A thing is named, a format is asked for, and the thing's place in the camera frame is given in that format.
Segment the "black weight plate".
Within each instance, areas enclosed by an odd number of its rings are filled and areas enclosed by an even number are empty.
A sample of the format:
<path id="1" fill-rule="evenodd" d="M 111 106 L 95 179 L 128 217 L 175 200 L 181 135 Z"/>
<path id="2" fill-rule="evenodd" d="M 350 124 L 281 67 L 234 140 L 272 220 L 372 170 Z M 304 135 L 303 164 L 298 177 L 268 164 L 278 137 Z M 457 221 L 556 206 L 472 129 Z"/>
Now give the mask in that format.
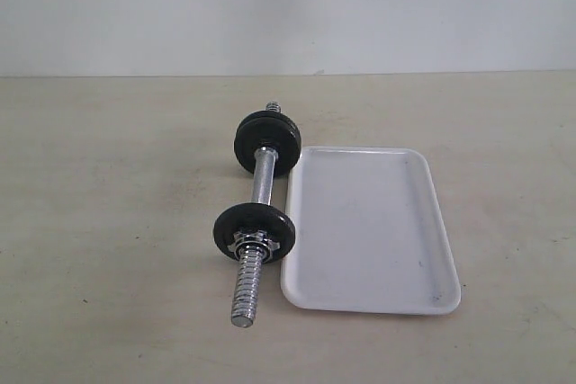
<path id="1" fill-rule="evenodd" d="M 289 118 L 264 116 L 242 121 L 236 131 L 234 152 L 239 164 L 251 174 L 256 170 L 256 151 L 261 147 L 270 147 L 278 155 L 274 178 L 288 175 L 300 159 L 300 131 Z"/>
<path id="2" fill-rule="evenodd" d="M 280 243 L 280 249 L 266 263 L 283 259 L 295 244 L 296 230 L 292 220 L 272 205 L 256 202 L 244 202 L 234 205 L 215 220 L 212 235 L 215 245 L 229 258 L 238 261 L 229 251 L 237 231 L 264 230 L 274 241 Z"/>
<path id="3" fill-rule="evenodd" d="M 256 112 L 250 113 L 248 116 L 246 116 L 239 123 L 238 129 L 240 129 L 242 126 L 244 126 L 248 122 L 256 120 L 256 119 L 274 119 L 274 120 L 278 120 L 278 121 L 283 121 L 290 128 L 292 128 L 294 130 L 298 130 L 298 126 L 296 125 L 296 123 L 291 118 L 289 118 L 287 115 L 285 115 L 281 112 L 275 112 L 275 111 L 269 111 L 269 110 L 261 110 L 261 111 L 256 111 Z"/>

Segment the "chrome threaded dumbbell bar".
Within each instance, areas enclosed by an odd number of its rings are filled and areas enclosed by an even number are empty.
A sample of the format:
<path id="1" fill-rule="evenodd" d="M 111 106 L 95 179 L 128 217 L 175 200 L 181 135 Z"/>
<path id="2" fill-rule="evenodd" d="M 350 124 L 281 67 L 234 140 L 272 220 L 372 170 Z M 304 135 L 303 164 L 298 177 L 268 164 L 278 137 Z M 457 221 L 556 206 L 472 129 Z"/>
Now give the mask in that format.
<path id="1" fill-rule="evenodd" d="M 270 147 L 256 151 L 256 170 L 251 200 L 260 204 L 271 203 L 275 162 L 278 155 Z M 240 252 L 237 281 L 232 301 L 230 321 L 234 326 L 248 328 L 257 314 L 258 291 L 263 267 L 263 254 L 256 249 Z"/>

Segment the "chrome star collar nut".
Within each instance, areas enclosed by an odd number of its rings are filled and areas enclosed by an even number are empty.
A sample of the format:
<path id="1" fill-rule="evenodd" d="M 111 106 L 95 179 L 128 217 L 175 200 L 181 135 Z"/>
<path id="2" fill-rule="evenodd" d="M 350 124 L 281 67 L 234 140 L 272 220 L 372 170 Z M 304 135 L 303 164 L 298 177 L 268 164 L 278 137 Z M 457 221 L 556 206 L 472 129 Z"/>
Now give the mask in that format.
<path id="1" fill-rule="evenodd" d="M 228 249 L 235 258 L 240 258 L 240 252 L 245 249 L 256 249 L 263 254 L 263 262 L 270 261 L 274 253 L 280 249 L 280 243 L 274 241 L 264 230 L 237 231 Z"/>

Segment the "white plastic tray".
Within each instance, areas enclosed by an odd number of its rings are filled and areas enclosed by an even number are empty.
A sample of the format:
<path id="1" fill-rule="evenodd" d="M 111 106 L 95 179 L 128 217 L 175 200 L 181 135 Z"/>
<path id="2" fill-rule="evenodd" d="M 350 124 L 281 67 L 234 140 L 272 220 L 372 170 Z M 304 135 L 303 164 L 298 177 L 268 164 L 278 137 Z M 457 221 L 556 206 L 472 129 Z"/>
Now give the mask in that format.
<path id="1" fill-rule="evenodd" d="M 461 285 L 426 158 L 398 147 L 309 146 L 290 174 L 296 228 L 280 283 L 296 307 L 441 316 Z"/>

